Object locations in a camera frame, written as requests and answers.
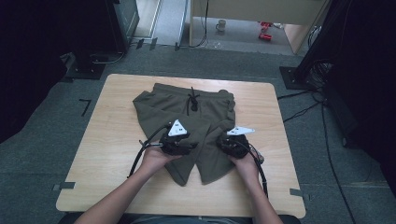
green shorts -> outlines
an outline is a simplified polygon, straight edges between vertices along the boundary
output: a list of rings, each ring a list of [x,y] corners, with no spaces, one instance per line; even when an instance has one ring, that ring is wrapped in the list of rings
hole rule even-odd
[[[184,89],[156,83],[153,91],[144,91],[134,99],[139,124],[147,137],[161,126],[180,121],[191,134],[186,140],[198,143],[190,155],[166,164],[175,182],[187,184],[194,164],[197,165],[203,184],[226,175],[233,163],[216,145],[218,137],[235,126],[235,101],[225,90],[207,92]],[[153,139],[161,138],[163,132]]]

floor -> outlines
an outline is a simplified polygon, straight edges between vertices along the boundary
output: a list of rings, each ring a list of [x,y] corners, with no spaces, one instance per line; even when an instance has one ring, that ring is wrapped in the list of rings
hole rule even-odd
[[[145,43],[149,44],[153,38],[157,38],[157,44],[160,45],[174,46],[178,43],[181,46],[188,46],[190,1],[166,0],[160,1],[160,4],[158,2],[159,0],[137,0],[139,16],[143,22],[140,22],[136,29],[134,42],[144,38]],[[157,16],[153,16],[154,11],[158,13]],[[205,36],[205,18],[195,17],[193,19],[196,25],[193,28],[192,45],[196,46]],[[206,20],[206,39],[199,48],[295,55],[291,50],[283,27],[270,27],[267,34],[271,35],[272,39],[271,41],[265,41],[259,39],[261,26],[256,21],[226,20],[224,32],[219,32],[216,29],[218,21],[218,19],[211,18]],[[141,30],[150,30],[151,35],[141,35]],[[298,55],[304,56],[307,50],[305,41]]]

person's right hand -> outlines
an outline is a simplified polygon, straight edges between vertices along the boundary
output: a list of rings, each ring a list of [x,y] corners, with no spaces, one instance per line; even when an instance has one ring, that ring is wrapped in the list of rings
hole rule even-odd
[[[259,183],[259,169],[249,153],[242,159],[236,159],[232,156],[228,156],[228,158],[235,164],[236,170],[245,184]]]

